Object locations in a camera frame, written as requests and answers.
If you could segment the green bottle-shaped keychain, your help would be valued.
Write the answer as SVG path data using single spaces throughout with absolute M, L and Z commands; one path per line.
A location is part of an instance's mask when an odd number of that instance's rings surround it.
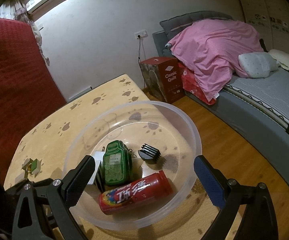
M 107 145 L 102 167 L 106 186 L 120 186 L 130 181 L 132 155 L 122 141 L 114 140 Z

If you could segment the small black comb attachment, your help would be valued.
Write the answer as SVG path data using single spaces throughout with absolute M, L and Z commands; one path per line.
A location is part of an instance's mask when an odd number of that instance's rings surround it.
M 157 164 L 161 157 L 160 151 L 148 144 L 143 144 L 141 146 L 138 150 L 138 155 L 147 164 Z

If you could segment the green white mahjong tile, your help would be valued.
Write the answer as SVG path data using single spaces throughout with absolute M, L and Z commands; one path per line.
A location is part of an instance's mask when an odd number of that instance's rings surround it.
M 41 171 L 41 161 L 38 159 L 28 158 L 24 161 L 22 169 L 31 176 L 37 176 Z

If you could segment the white usb charger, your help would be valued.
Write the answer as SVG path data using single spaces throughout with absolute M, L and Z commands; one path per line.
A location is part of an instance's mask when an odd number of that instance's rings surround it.
M 88 182 L 88 185 L 95 185 L 99 191 L 104 191 L 104 177 L 103 177 L 103 157 L 104 151 L 95 151 L 92 157 L 95 160 L 95 170 Z

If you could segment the red skittles candy tube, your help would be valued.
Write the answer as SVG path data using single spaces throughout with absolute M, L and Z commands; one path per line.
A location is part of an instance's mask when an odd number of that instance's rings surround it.
M 164 171 L 133 181 L 127 185 L 105 191 L 99 195 L 100 210 L 106 215 L 146 205 L 173 193 Z

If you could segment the clear plastic bowl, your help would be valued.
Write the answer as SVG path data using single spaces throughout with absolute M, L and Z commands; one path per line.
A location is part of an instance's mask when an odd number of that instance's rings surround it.
M 163 102 L 141 101 L 115 107 L 78 133 L 68 149 L 64 171 L 75 168 L 86 155 L 105 151 L 114 140 L 122 141 L 131 151 L 135 179 L 162 170 L 173 193 L 132 210 L 106 215 L 99 207 L 99 189 L 88 185 L 74 212 L 95 226 L 116 231 L 143 228 L 167 217 L 185 200 L 196 182 L 193 162 L 201 155 L 202 144 L 194 122 L 177 107 Z M 147 164 L 139 157 L 138 150 L 143 144 L 160 151 L 157 164 Z

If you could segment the red curtain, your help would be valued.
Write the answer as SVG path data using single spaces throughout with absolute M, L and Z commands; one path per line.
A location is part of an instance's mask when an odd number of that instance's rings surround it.
M 21 139 L 66 104 L 30 25 L 0 18 L 0 182 Z

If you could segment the grey bed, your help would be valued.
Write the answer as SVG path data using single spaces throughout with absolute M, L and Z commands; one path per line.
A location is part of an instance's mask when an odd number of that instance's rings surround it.
M 168 41 L 193 23 L 206 19 L 233 20 L 222 12 L 197 11 L 161 21 L 162 31 L 153 34 L 158 54 L 176 58 Z M 262 52 L 269 53 L 280 64 L 269 77 L 243 78 L 232 74 L 214 105 L 207 105 L 190 92 L 185 94 L 240 133 L 289 185 L 289 71 L 283 69 L 280 51 L 267 50 L 262 38 L 260 45 Z

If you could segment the red plastic bag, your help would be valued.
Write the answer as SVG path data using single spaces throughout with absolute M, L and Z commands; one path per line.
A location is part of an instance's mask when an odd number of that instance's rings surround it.
M 183 63 L 180 61 L 178 62 L 178 66 L 181 73 L 183 89 L 186 92 L 192 93 L 194 96 L 196 96 L 199 100 L 206 103 L 207 105 L 214 105 L 216 103 L 216 99 L 212 99 L 211 101 L 207 100 L 205 94 L 195 80 L 194 72 L 184 66 Z

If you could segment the red quilt box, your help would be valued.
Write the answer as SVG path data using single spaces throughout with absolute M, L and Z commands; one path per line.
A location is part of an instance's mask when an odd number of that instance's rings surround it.
M 141 61 L 140 69 L 151 96 L 174 103 L 185 95 L 176 58 L 152 57 Z

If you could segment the white pillow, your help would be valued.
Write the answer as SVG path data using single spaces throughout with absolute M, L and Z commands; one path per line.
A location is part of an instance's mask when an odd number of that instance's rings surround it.
M 279 68 L 279 62 L 269 53 L 253 52 L 238 56 L 240 66 L 251 78 L 266 78 Z

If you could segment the pink duvet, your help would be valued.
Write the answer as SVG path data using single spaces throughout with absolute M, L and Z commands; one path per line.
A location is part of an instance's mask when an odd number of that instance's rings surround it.
M 232 74 L 249 77 L 240 67 L 239 55 L 263 51 L 255 28 L 234 20 L 195 22 L 168 43 L 173 56 L 193 72 L 207 102 L 216 98 Z

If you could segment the cream wardrobe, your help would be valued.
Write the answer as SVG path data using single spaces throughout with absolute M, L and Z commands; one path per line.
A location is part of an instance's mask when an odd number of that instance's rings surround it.
M 267 50 L 289 54 L 289 4 L 286 0 L 240 0 L 245 21 L 264 40 Z

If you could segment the wall power socket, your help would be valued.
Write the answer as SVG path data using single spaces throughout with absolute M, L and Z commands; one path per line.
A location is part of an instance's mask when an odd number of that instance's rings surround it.
M 148 36 L 146 30 L 138 31 L 138 32 L 134 33 L 134 35 L 135 35 L 135 38 L 137 38 L 137 39 L 144 38 L 144 37 Z

